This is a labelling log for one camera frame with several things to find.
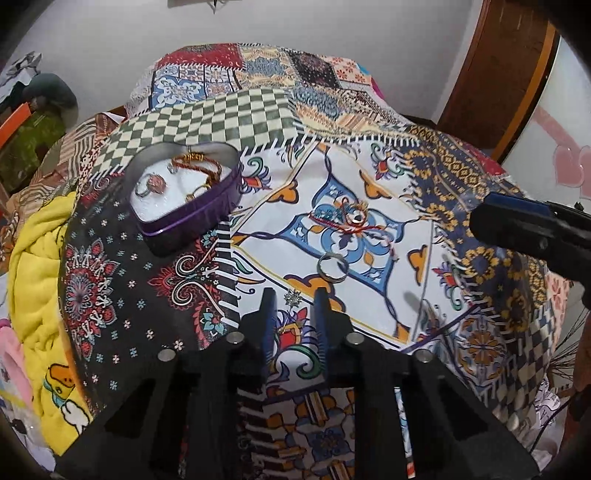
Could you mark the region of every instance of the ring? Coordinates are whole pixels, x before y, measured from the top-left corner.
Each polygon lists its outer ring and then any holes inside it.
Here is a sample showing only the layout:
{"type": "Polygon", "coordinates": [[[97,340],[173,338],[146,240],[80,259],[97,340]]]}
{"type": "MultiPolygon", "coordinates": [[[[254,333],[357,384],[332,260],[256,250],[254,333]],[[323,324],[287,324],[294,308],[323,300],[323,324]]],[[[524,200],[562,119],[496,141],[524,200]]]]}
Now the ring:
{"type": "Polygon", "coordinates": [[[142,177],[138,180],[138,183],[135,184],[135,194],[140,197],[144,198],[152,193],[158,193],[159,195],[163,194],[166,190],[166,181],[160,176],[155,173],[147,173],[142,175],[142,177]],[[142,183],[142,180],[147,178],[146,180],[146,189],[143,191],[139,191],[139,186],[142,183]]]}
{"type": "Polygon", "coordinates": [[[322,257],[318,259],[316,270],[318,271],[318,275],[320,275],[320,278],[322,278],[323,280],[326,280],[329,283],[341,283],[343,280],[347,278],[347,274],[349,273],[349,262],[347,262],[341,254],[326,252],[324,255],[322,255],[322,257]],[[331,277],[330,275],[324,273],[324,271],[322,270],[322,262],[324,260],[328,260],[329,258],[335,258],[345,266],[345,274],[342,277],[331,277]]]}
{"type": "Polygon", "coordinates": [[[205,190],[209,190],[211,187],[209,185],[208,182],[205,182],[203,184],[201,184],[199,187],[197,187],[195,190],[193,190],[192,193],[188,193],[185,195],[185,202],[191,202],[192,200],[195,199],[195,194],[200,190],[200,189],[205,189],[205,190]]]}

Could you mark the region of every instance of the silver ring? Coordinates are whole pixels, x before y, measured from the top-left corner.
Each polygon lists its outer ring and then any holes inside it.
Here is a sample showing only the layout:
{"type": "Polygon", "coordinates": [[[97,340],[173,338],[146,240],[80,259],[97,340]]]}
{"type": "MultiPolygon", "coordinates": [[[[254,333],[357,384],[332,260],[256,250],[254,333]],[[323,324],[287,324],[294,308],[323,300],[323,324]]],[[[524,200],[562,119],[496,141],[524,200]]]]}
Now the silver ring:
{"type": "Polygon", "coordinates": [[[318,263],[316,264],[316,270],[318,271],[318,275],[320,275],[320,278],[326,280],[328,283],[341,283],[347,278],[347,274],[349,273],[349,262],[347,262],[341,254],[326,252],[324,255],[322,255],[322,257],[318,259],[318,263]],[[342,277],[331,277],[330,275],[327,275],[322,271],[322,262],[324,260],[328,260],[329,258],[335,258],[345,266],[345,274],[342,277]]]}
{"type": "Polygon", "coordinates": [[[138,180],[138,183],[135,184],[134,192],[140,198],[147,197],[150,194],[150,191],[148,190],[148,186],[147,185],[146,185],[146,189],[143,192],[139,192],[138,191],[138,188],[141,185],[142,180],[148,178],[149,176],[150,176],[149,173],[146,173],[146,174],[142,175],[142,177],[138,180]]]}

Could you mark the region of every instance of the bracelet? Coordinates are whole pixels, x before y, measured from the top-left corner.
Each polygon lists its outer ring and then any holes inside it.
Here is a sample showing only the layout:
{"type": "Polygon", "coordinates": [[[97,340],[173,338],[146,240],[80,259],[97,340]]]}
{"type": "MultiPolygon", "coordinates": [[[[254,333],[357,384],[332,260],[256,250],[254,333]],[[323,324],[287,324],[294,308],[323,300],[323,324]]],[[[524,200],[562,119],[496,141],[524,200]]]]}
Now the bracelet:
{"type": "Polygon", "coordinates": [[[189,152],[185,155],[178,155],[172,158],[171,165],[176,168],[187,168],[189,170],[200,171],[202,173],[206,173],[208,176],[213,176],[216,182],[220,181],[220,177],[222,175],[222,165],[217,160],[212,160],[211,158],[207,158],[204,154],[199,152],[189,152]],[[201,167],[199,165],[192,165],[191,162],[198,161],[198,162],[209,162],[216,167],[216,171],[212,172],[208,168],[201,167]]]}

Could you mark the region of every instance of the wooden door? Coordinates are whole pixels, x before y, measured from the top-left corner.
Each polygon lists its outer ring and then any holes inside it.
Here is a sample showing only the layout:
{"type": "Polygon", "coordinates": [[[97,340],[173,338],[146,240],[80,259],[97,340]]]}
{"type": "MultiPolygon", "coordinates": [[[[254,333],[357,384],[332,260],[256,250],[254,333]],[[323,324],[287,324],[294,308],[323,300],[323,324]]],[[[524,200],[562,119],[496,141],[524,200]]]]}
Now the wooden door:
{"type": "Polygon", "coordinates": [[[537,101],[556,35],[534,4],[531,0],[484,1],[438,129],[484,150],[496,148],[502,153],[510,143],[530,104],[537,101]],[[521,118],[516,118],[520,110],[521,118]],[[515,131],[506,138],[512,123],[515,131]],[[504,148],[499,147],[501,140],[504,148]]]}

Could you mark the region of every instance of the green checkered fabric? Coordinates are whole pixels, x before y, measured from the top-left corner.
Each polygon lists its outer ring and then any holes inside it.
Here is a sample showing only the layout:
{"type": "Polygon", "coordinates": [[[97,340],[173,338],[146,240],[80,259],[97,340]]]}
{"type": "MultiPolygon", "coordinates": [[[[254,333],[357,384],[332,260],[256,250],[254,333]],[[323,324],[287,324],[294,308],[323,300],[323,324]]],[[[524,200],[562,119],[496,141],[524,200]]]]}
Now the green checkered fabric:
{"type": "Polygon", "coordinates": [[[275,140],[282,144],[301,130],[294,111],[283,90],[259,88],[145,113],[112,136],[90,175],[125,168],[138,152],[160,142],[227,142],[239,151],[275,140]]]}

